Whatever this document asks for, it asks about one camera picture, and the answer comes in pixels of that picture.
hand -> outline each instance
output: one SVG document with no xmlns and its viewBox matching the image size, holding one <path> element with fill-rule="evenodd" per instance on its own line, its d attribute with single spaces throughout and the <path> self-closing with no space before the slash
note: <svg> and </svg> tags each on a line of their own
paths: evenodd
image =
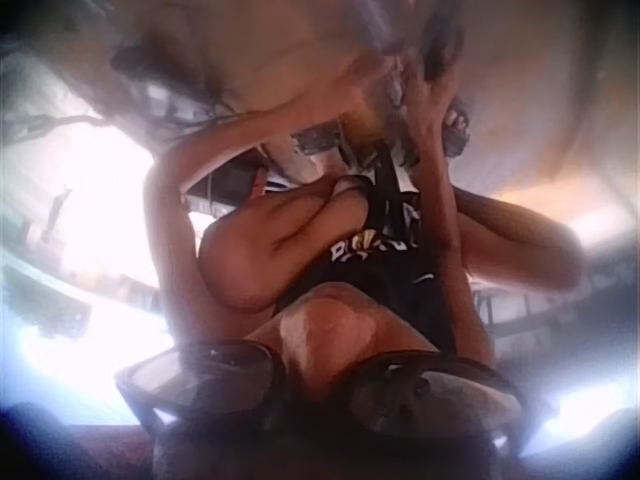
<svg viewBox="0 0 640 480">
<path fill-rule="evenodd" d="M 459 33 L 445 60 L 444 72 L 431 83 L 424 81 L 423 61 L 416 52 L 409 52 L 404 59 L 406 120 L 416 140 L 429 129 L 439 132 L 442 128 L 444 116 L 458 91 L 463 43 Z"/>
<path fill-rule="evenodd" d="M 291 101 L 300 128 L 328 122 L 347 112 L 362 97 L 362 90 L 391 68 L 391 58 L 373 53 L 356 56 L 339 73 L 318 78 Z"/>
</svg>

leg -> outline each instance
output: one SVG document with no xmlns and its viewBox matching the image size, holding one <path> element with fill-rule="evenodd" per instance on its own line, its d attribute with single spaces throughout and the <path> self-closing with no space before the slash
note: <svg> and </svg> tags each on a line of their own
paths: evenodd
<svg viewBox="0 0 640 480">
<path fill-rule="evenodd" d="M 559 291 L 581 279 L 583 255 L 572 232 L 516 205 L 455 189 L 462 257 L 481 280 Z"/>
<path fill-rule="evenodd" d="M 364 195 L 357 189 L 333 194 L 337 182 L 323 177 L 267 195 L 214 223 L 198 259 L 211 294 L 229 307 L 264 309 L 319 254 L 362 228 Z"/>
</svg>

sunglasses lens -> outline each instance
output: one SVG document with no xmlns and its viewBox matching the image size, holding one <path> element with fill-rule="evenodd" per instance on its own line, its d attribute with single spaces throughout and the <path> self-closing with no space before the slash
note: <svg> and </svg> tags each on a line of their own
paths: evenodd
<svg viewBox="0 0 640 480">
<path fill-rule="evenodd" d="M 460 376 L 388 363 L 356 383 L 349 408 L 365 428 L 385 435 L 455 439 L 500 429 L 521 413 L 511 394 Z"/>
<path fill-rule="evenodd" d="M 167 352 L 136 370 L 131 382 L 164 402 L 220 415 L 258 406 L 273 375 L 273 361 L 260 347 L 222 345 Z"/>
</svg>

skin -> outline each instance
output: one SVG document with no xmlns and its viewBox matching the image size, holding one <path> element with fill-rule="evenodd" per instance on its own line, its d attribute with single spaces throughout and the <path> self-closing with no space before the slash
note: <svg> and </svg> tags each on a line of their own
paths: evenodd
<svg viewBox="0 0 640 480">
<path fill-rule="evenodd" d="M 414 181 L 422 192 L 424 234 L 437 258 L 458 355 L 493 365 L 467 274 L 556 288 L 578 276 L 558 280 L 555 262 L 563 262 L 563 272 L 579 272 L 580 257 L 563 227 L 451 186 L 441 125 L 455 95 L 457 57 L 431 85 L 422 81 L 419 62 L 405 60 L 407 122 L 420 151 Z M 342 283 L 320 285 L 272 318 L 274 303 L 298 275 L 364 224 L 367 202 L 340 172 L 329 169 L 312 184 L 247 202 L 213 224 L 199 256 L 182 203 L 185 191 L 242 151 L 344 113 L 386 70 L 386 61 L 358 56 L 286 104 L 194 135 L 152 169 L 145 186 L 149 242 L 177 343 L 250 338 L 268 344 L 310 398 L 326 395 L 335 378 L 364 358 L 434 349 L 402 319 Z M 523 232 L 531 222 L 533 234 Z"/>
</svg>

man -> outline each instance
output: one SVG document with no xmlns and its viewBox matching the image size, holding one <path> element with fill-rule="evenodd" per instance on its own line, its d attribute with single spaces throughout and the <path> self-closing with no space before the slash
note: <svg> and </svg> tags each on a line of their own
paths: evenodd
<svg viewBox="0 0 640 480">
<path fill-rule="evenodd" d="M 441 129 L 456 93 L 456 50 L 432 84 L 423 81 L 421 62 L 405 61 L 421 214 L 404 206 L 402 239 L 388 228 L 376 187 L 331 171 L 218 220 L 198 255 L 181 200 L 240 152 L 345 112 L 388 69 L 374 56 L 357 57 L 286 104 L 198 133 L 153 168 L 145 191 L 149 239 L 178 344 L 245 338 L 267 345 L 313 402 L 349 366 L 383 352 L 440 350 L 492 366 L 467 274 L 516 287 L 575 285 L 580 250 L 563 226 L 451 186 Z M 412 232 L 409 221 L 418 216 L 420 231 Z"/>
</svg>

